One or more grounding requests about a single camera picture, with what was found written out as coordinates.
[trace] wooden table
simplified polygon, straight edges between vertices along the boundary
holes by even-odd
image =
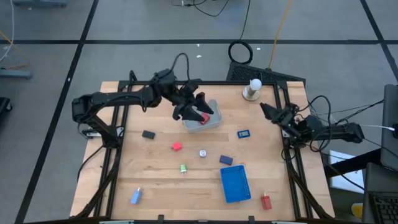
[[[117,91],[118,82],[104,82],[102,92]],[[300,107],[307,105],[302,82],[288,82],[289,96]],[[127,118],[123,152],[113,203],[112,219],[156,220],[159,214],[166,220],[294,220],[294,211],[286,164],[280,157],[282,140],[278,126],[266,120],[260,102],[275,106],[271,86],[261,88],[261,97],[246,101],[243,86],[202,85],[199,91],[206,99],[217,100],[223,115],[222,124],[202,133],[189,134],[181,121],[172,119],[173,106],[167,100],[157,108],[143,113],[140,106],[131,106]],[[280,92],[284,105],[283,93]],[[98,115],[110,124],[113,108]],[[156,133],[154,140],[141,136],[143,130]],[[236,132],[249,129],[251,137],[238,139]],[[171,150],[180,141],[183,149]],[[88,141],[85,158],[101,145],[101,139]],[[207,151],[206,158],[199,150]],[[251,200],[226,203],[220,179],[220,155],[233,157],[233,165],[243,164],[252,195]],[[75,215],[90,200],[98,188],[104,150],[82,170],[73,201]],[[302,160],[308,189],[327,213],[334,216],[330,194],[319,153],[302,149]],[[180,173],[180,164],[188,172]],[[130,203],[133,192],[144,189],[139,205]],[[305,216],[301,191],[298,189],[302,217]],[[272,210],[263,210],[260,196],[270,196]],[[105,213],[108,193],[104,194],[101,214]]]

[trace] red block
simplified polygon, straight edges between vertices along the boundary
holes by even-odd
[[[206,122],[210,120],[210,116],[206,113],[202,113],[201,116],[205,119],[204,121],[199,121],[201,125],[206,124]]]
[[[269,196],[265,196],[265,195],[262,196],[261,203],[262,203],[262,208],[264,210],[272,209],[271,199],[269,198]]]
[[[177,151],[179,151],[180,149],[182,149],[181,143],[175,142],[175,143],[173,144],[173,150],[174,150],[175,152],[177,152]]]

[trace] blue plastic tray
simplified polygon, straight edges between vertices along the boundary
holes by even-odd
[[[220,171],[227,203],[251,199],[248,178],[243,165],[222,168]]]

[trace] clear plastic container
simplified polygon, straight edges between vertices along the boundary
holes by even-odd
[[[207,121],[206,124],[202,125],[198,121],[183,121],[185,129],[188,130],[189,133],[197,133],[200,131],[206,131],[210,128],[218,127],[223,120],[223,116],[221,115],[221,111],[218,108],[218,103],[216,100],[209,100],[208,102],[209,107],[214,111],[214,114],[209,114],[210,119]]]

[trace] concrete floor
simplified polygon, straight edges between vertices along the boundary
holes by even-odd
[[[15,7],[17,40],[78,40],[93,0],[69,0],[64,9],[29,10]],[[398,39],[398,2],[367,1],[387,40]],[[202,5],[217,12],[224,1]],[[244,39],[273,39],[287,1],[252,1]],[[87,39],[164,40],[237,39],[243,28],[247,1],[230,0],[224,12],[208,17],[193,7],[170,5],[169,0],[99,0]],[[8,0],[0,0],[0,30],[11,36],[11,10]],[[280,39],[298,40],[377,40],[359,1],[294,1]],[[98,91],[103,81],[126,80],[133,69],[138,79],[147,80],[154,72],[169,68],[174,57],[186,52],[192,78],[225,80],[229,58],[228,44],[146,44],[85,45],[52,139],[49,154],[29,207],[25,222],[67,218],[76,188],[76,173],[83,159],[86,140],[76,132],[72,121],[72,99]],[[5,52],[0,45],[0,55]],[[267,66],[272,45],[251,44],[252,66]],[[0,78],[0,96],[11,98],[14,109],[0,127],[0,217],[13,223],[49,128],[55,106],[68,73],[76,45],[20,44],[27,61],[15,49],[0,64],[8,67],[30,64],[31,80]],[[398,45],[389,45],[398,57]],[[244,60],[247,52],[235,47],[233,54]],[[397,80],[377,45],[278,45],[272,69],[307,79],[309,99],[329,97],[332,110],[379,101],[383,86]],[[185,79],[185,62],[177,63],[175,74]],[[318,112],[326,103],[317,102]],[[335,119],[349,113],[335,114]],[[359,124],[381,124],[382,106],[355,116]],[[380,142],[381,130],[364,128],[370,140]],[[359,155],[377,148],[367,142],[348,144],[333,141],[329,149]],[[334,197],[334,202],[341,198]]]

